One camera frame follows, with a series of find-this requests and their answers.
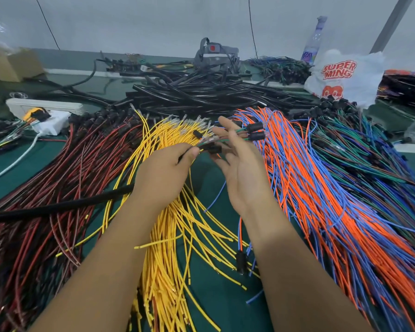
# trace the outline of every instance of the white cable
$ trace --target white cable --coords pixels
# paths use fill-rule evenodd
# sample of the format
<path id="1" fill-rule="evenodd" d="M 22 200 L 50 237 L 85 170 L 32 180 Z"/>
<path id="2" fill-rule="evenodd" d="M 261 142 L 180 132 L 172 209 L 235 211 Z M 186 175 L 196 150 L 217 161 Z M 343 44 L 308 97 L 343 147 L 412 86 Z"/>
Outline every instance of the white cable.
<path id="1" fill-rule="evenodd" d="M 37 140 L 39 139 L 40 136 L 42 136 L 41 133 L 39 133 L 39 134 L 37 134 L 37 136 L 35 136 L 34 140 L 32 141 L 31 146 L 19 158 L 17 158 L 14 163 L 12 163 L 9 167 L 7 167 L 5 170 L 3 170 L 0 173 L 0 177 L 3 176 L 5 173 L 7 173 L 9 170 L 11 170 L 13 167 L 15 167 L 23 159 L 23 157 L 26 156 L 29 151 L 31 151 L 31 149 L 35 146 L 35 143 L 37 142 Z"/>

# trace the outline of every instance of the bottle label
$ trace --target bottle label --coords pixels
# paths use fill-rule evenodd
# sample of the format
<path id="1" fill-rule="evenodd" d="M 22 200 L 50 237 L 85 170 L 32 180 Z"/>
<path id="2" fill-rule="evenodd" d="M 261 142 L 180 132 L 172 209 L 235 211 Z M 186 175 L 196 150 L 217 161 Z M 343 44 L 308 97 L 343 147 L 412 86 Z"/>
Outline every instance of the bottle label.
<path id="1" fill-rule="evenodd" d="M 318 51 L 304 51 L 301 60 L 313 64 Z"/>

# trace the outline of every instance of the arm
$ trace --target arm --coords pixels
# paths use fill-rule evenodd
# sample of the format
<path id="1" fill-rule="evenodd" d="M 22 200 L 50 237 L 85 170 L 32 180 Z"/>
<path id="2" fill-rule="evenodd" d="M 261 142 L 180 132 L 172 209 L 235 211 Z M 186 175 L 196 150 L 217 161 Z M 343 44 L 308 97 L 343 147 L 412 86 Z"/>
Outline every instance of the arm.
<path id="1" fill-rule="evenodd" d="M 242 216 L 258 261 L 274 330 L 372 331 L 361 313 L 321 267 L 273 196 L 263 158 L 238 127 L 220 117 L 229 131 L 227 161 L 212 157 L 226 177 L 234 209 Z"/>
<path id="2" fill-rule="evenodd" d="M 199 153 L 198 148 L 187 151 L 189 148 L 189 144 L 182 143 L 155 151 L 140 165 L 135 188 L 107 233 L 30 332 L 126 330 L 146 253 L 134 247 L 149 242 L 159 213 L 183 188 L 189 167 Z"/>

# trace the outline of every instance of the plastic bottle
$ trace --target plastic bottle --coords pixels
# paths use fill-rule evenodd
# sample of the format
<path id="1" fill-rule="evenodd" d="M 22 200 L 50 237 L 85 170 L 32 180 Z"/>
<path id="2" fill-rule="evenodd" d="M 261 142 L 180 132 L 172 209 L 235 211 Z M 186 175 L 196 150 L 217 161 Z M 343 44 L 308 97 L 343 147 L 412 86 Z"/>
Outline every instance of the plastic bottle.
<path id="1" fill-rule="evenodd" d="M 309 38 L 306 46 L 304 47 L 303 55 L 301 56 L 301 60 L 305 61 L 306 63 L 313 64 L 315 61 L 315 57 L 318 53 L 318 49 L 320 48 L 321 44 L 321 30 L 324 28 L 324 24 L 326 23 L 327 16 L 320 16 L 317 18 L 318 23 L 315 27 L 315 32 L 312 34 L 311 38 Z"/>

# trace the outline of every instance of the forearm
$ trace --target forearm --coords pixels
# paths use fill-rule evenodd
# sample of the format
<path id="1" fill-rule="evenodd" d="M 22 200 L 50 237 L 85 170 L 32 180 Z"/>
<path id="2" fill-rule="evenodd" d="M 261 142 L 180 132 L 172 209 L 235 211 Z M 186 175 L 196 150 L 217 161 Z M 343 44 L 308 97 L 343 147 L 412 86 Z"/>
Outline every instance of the forearm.
<path id="1" fill-rule="evenodd" d="M 30 332 L 125 331 L 159 210 L 129 197 L 107 232 Z"/>
<path id="2" fill-rule="evenodd" d="M 371 331 L 276 203 L 244 219 L 277 331 Z"/>

